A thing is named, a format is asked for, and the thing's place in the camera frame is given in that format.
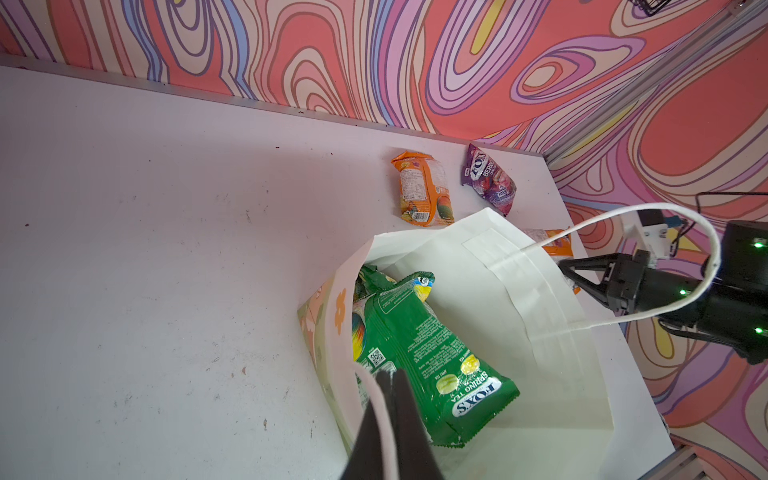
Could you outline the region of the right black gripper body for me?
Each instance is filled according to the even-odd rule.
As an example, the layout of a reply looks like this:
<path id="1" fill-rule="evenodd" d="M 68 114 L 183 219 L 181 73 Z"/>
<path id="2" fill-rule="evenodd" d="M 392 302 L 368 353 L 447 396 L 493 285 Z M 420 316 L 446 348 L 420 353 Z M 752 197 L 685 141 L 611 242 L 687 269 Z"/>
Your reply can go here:
<path id="1" fill-rule="evenodd" d="M 603 304 L 619 315 L 668 306 L 687 298 L 700 284 L 694 278 L 652 268 L 648 251 L 609 254 L 603 262 Z"/>

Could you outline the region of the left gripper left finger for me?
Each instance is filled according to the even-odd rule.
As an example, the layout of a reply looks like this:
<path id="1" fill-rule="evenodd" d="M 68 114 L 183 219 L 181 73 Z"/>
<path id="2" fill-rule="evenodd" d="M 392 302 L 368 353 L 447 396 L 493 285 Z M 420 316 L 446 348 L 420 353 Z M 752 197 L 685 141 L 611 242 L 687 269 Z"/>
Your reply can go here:
<path id="1" fill-rule="evenodd" d="M 376 374 L 377 400 L 370 400 L 366 407 L 341 479 L 396 478 L 393 376 L 387 371 Z"/>

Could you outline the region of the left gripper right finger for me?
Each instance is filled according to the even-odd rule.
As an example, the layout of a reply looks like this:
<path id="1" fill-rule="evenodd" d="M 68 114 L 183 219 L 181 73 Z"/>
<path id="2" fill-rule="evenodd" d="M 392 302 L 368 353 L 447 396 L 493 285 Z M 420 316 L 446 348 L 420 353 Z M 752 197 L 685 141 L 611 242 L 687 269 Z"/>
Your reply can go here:
<path id="1" fill-rule="evenodd" d="M 401 479 L 443 479 L 421 420 L 407 374 L 397 370 L 392 377 L 393 429 Z"/>

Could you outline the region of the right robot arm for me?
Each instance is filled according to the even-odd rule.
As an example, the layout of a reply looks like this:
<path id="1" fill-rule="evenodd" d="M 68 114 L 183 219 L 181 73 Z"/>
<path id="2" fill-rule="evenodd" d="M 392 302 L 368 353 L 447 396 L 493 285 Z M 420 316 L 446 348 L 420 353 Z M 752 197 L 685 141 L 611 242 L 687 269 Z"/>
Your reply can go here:
<path id="1" fill-rule="evenodd" d="M 767 224 L 731 221 L 713 283 L 692 304 L 658 316 L 667 333 L 732 348 L 751 365 L 767 360 Z M 562 260 L 564 276 L 618 315 L 648 314 L 689 297 L 700 282 L 650 266 L 650 253 Z"/>

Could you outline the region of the green Fox's spring tea bag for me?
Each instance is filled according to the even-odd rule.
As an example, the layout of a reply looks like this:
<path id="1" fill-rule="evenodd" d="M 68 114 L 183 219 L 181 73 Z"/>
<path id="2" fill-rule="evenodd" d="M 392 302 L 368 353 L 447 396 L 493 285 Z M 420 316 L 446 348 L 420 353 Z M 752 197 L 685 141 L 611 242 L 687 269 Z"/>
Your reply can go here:
<path id="1" fill-rule="evenodd" d="M 404 371 L 430 443 L 463 448 L 520 391 L 438 319 L 427 303 L 434 280 L 427 271 L 395 280 L 363 266 L 355 283 L 353 358 L 371 374 Z"/>

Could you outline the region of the orange Fox's bag small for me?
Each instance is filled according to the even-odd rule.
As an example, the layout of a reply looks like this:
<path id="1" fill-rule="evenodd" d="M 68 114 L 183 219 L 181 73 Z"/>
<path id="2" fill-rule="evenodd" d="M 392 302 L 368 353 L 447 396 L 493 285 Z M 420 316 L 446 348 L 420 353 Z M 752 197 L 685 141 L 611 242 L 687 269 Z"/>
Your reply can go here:
<path id="1" fill-rule="evenodd" d="M 401 218 L 416 226 L 447 226 L 454 213 L 442 165 L 431 155 L 403 152 L 391 164 L 400 178 Z"/>

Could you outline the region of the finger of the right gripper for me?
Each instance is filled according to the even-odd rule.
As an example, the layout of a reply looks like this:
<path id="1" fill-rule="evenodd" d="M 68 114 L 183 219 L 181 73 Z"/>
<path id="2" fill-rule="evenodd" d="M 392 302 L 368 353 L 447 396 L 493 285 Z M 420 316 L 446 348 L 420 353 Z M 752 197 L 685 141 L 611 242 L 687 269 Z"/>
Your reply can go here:
<path id="1" fill-rule="evenodd" d="M 601 306 L 607 308 L 608 310 L 612 309 L 611 300 L 609 299 L 610 282 L 608 276 L 604 275 L 599 283 L 595 283 L 578 274 L 574 270 L 565 269 L 562 270 L 561 273 L 567 280 L 572 282 L 575 287 L 578 287 L 579 289 L 586 292 Z"/>
<path id="2" fill-rule="evenodd" d="M 602 272 L 610 270 L 619 260 L 619 253 L 590 256 L 584 258 L 565 259 L 558 262 L 560 270 L 566 271 L 591 271 Z"/>

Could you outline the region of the white paper bag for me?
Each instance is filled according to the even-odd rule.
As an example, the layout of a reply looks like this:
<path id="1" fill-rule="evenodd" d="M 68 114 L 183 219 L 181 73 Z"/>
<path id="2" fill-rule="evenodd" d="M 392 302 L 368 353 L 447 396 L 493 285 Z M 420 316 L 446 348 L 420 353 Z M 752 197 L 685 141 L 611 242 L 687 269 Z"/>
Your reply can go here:
<path id="1" fill-rule="evenodd" d="M 372 237 L 310 296 L 300 327 L 346 446 L 363 418 L 352 347 L 360 268 L 436 276 L 429 305 L 521 396 L 467 446 L 436 448 L 448 479 L 638 479 L 673 445 L 611 313 L 490 209 L 443 229 Z"/>

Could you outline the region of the orange Fox's bag large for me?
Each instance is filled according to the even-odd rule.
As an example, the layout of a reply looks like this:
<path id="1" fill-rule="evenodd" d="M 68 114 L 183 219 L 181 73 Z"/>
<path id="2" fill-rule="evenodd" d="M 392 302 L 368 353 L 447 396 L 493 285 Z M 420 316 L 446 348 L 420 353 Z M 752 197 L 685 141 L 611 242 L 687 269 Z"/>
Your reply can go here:
<path id="1" fill-rule="evenodd" d="M 534 242 L 540 242 L 560 234 L 561 230 L 523 229 L 523 232 Z M 544 245 L 543 249 L 555 263 L 559 263 L 561 260 L 575 259 L 572 238 L 570 235 Z"/>

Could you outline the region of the purple Fox's berries bag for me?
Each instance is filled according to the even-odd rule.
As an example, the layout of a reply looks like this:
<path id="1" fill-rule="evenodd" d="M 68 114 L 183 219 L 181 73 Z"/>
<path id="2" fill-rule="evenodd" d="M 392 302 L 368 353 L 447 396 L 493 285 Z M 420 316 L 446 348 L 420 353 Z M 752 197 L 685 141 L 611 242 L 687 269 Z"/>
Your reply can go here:
<path id="1" fill-rule="evenodd" d="M 517 186 L 501 166 L 483 150 L 470 144 L 462 167 L 461 185 L 471 187 L 501 216 L 506 217 L 517 193 Z"/>

